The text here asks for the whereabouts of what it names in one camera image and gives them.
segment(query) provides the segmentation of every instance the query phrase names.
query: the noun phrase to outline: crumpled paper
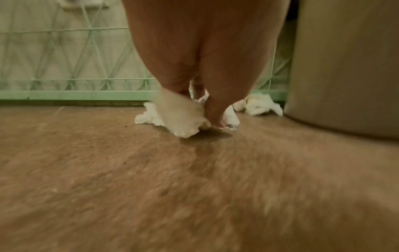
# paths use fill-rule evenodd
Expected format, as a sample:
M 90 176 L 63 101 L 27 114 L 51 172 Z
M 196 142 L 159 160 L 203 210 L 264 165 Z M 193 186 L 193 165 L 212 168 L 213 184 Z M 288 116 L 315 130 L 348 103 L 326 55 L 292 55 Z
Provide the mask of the crumpled paper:
M 271 110 L 278 116 L 283 116 L 283 109 L 280 104 L 275 103 L 269 94 L 249 95 L 245 99 L 234 103 L 233 108 L 237 112 L 245 112 L 248 115 L 261 115 Z
M 204 104 L 208 93 L 199 100 L 191 100 L 182 95 L 161 89 L 154 103 L 144 103 L 146 111 L 135 118 L 136 124 L 164 126 L 177 137 L 189 138 L 200 130 L 209 130 L 211 125 L 204 116 Z M 233 106 L 225 111 L 228 126 L 235 130 L 240 121 Z

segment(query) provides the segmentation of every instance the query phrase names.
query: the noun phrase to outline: floor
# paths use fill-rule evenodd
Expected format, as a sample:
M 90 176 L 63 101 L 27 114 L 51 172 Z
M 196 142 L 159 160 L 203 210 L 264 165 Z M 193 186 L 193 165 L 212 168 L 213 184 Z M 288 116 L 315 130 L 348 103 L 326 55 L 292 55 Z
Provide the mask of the floor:
M 142 108 L 0 108 L 0 251 L 399 251 L 399 144 L 273 115 L 178 139 Z

